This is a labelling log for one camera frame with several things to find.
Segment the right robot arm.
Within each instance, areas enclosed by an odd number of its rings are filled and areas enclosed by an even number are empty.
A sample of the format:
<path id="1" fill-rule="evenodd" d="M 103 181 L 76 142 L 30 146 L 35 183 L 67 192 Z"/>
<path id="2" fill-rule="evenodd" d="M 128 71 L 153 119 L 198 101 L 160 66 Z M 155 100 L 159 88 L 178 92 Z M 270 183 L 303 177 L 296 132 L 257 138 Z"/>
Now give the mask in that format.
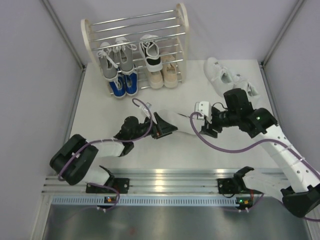
<path id="1" fill-rule="evenodd" d="M 247 93 L 235 88 L 224 93 L 226 109 L 218 110 L 207 101 L 196 104 L 204 124 L 199 133 L 217 138 L 223 128 L 238 127 L 254 143 L 239 150 L 224 150 L 239 154 L 260 145 L 282 170 L 286 180 L 259 172 L 249 166 L 238 170 L 232 178 L 239 193 L 255 190 L 282 202 L 298 218 L 305 217 L 320 204 L 320 173 L 292 146 L 276 118 L 265 108 L 253 108 Z"/>

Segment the beige lace sneaker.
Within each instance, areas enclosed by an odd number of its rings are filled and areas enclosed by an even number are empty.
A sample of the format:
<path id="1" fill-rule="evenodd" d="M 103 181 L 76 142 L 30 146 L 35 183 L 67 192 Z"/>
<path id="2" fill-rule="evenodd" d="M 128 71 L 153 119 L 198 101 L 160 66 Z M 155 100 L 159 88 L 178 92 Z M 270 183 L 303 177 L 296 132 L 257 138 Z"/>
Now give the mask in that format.
<path id="1" fill-rule="evenodd" d="M 161 61 L 163 63 L 162 75 L 164 85 L 170 89 L 175 88 L 178 85 L 177 68 L 176 63 L 174 62 L 176 59 L 167 51 L 163 51 L 161 55 Z"/>
<path id="2" fill-rule="evenodd" d="M 163 76 L 160 71 L 146 72 L 149 85 L 152 89 L 160 89 L 164 86 Z"/>

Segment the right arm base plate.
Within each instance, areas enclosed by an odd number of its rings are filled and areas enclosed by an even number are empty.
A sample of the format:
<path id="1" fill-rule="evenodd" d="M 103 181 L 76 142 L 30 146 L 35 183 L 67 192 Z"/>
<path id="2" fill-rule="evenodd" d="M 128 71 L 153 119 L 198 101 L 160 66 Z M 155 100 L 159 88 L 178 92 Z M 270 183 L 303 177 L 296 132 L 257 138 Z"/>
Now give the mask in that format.
<path id="1" fill-rule="evenodd" d="M 243 183 L 234 178 L 218 178 L 217 186 L 221 195 L 262 194 L 260 191 L 246 188 Z"/>

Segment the grey canvas sneaker back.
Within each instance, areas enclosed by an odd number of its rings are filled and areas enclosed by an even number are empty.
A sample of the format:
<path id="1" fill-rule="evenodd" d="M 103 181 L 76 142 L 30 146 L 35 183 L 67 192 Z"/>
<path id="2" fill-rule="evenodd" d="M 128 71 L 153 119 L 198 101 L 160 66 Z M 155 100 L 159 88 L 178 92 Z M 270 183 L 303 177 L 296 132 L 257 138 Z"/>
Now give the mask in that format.
<path id="1" fill-rule="evenodd" d="M 113 82 L 118 77 L 118 65 L 115 62 L 115 53 L 108 42 L 100 44 L 102 49 L 98 50 L 96 55 L 100 62 L 102 75 L 109 82 Z"/>

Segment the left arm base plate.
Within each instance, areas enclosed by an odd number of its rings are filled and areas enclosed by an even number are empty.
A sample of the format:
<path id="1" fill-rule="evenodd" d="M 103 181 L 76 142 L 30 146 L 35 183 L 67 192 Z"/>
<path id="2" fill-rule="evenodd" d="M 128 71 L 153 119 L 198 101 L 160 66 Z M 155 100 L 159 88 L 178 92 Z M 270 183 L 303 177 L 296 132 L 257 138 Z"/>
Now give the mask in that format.
<path id="1" fill-rule="evenodd" d="M 121 178 L 121 177 L 112 177 L 104 185 L 117 190 L 120 194 L 127 194 L 129 187 L 130 187 L 130 179 L 129 178 Z M 91 184 L 86 185 L 85 192 L 87 194 L 114 193 L 114 191 L 112 191 L 110 189 L 92 186 Z"/>

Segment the black white sneaker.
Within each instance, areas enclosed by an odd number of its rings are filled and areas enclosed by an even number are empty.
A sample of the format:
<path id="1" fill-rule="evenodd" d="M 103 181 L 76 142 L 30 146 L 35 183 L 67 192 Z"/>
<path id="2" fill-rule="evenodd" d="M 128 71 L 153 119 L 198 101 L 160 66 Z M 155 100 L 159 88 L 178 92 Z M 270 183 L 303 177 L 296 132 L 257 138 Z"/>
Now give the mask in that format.
<path id="1" fill-rule="evenodd" d="M 186 133 L 189 135 L 196 134 L 192 128 L 190 118 L 188 116 L 184 116 L 174 111 L 165 109 L 159 110 L 157 114 L 165 122 L 177 127 L 178 132 Z"/>
<path id="2" fill-rule="evenodd" d="M 159 46 L 155 42 L 157 35 L 145 34 L 140 38 L 139 52 L 147 70 L 151 73 L 161 71 L 163 68 Z"/>

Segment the grey canvas sneaker front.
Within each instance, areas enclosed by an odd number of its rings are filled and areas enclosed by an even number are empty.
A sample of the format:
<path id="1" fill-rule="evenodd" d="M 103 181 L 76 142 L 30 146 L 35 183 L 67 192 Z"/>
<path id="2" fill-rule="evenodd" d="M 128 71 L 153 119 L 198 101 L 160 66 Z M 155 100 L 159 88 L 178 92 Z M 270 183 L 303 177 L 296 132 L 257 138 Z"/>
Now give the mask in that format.
<path id="1" fill-rule="evenodd" d="M 135 70 L 135 64 L 133 62 L 133 52 L 137 50 L 137 46 L 130 41 L 122 37 L 115 39 L 117 46 L 113 48 L 116 59 L 119 60 L 119 67 L 124 75 L 130 75 Z"/>

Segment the grey canvas sneaker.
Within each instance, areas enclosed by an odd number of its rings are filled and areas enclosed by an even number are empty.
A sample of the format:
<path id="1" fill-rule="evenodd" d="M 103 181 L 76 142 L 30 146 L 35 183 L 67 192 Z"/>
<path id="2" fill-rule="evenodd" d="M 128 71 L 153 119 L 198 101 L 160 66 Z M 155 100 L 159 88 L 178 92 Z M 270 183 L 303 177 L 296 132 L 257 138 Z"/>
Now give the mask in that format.
<path id="1" fill-rule="evenodd" d="M 133 62 L 133 52 L 137 50 L 137 46 L 130 41 L 122 37 L 115 39 L 117 46 L 113 48 L 116 59 L 119 60 L 119 67 L 124 75 L 130 75 L 135 70 L 135 64 Z"/>
<path id="2" fill-rule="evenodd" d="M 115 62 L 115 53 L 108 42 L 100 44 L 102 49 L 98 50 L 96 55 L 100 62 L 102 75 L 109 82 L 113 82 L 118 77 L 118 65 Z"/>

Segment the blue canvas sneaker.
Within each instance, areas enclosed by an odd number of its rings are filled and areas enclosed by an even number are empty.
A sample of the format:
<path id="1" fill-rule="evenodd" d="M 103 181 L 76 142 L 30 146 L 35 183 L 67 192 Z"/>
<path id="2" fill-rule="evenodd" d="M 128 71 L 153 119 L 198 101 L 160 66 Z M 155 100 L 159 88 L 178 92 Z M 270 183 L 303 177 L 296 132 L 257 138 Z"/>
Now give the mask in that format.
<path id="1" fill-rule="evenodd" d="M 138 92 L 138 73 L 134 70 L 130 75 L 124 75 L 125 90 L 129 96 Z"/>
<path id="2" fill-rule="evenodd" d="M 126 87 L 122 74 L 119 74 L 114 80 L 110 81 L 109 85 L 115 98 L 121 99 L 126 95 Z"/>

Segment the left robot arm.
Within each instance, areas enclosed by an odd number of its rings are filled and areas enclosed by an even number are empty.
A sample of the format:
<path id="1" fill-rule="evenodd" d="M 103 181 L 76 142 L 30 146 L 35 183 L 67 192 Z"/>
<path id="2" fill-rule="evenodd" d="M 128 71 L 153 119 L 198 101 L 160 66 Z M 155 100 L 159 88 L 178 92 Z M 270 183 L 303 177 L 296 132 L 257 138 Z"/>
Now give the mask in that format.
<path id="1" fill-rule="evenodd" d="M 134 148 L 134 141 L 147 136 L 159 139 L 178 130 L 158 113 L 153 116 L 155 120 L 146 117 L 142 123 L 135 116 L 127 117 L 112 139 L 88 142 L 80 134 L 75 134 L 51 158 L 49 166 L 71 186 L 81 181 L 89 182 L 96 184 L 103 193 L 109 193 L 114 188 L 112 174 L 102 165 L 94 168 L 94 160 L 124 157 Z"/>

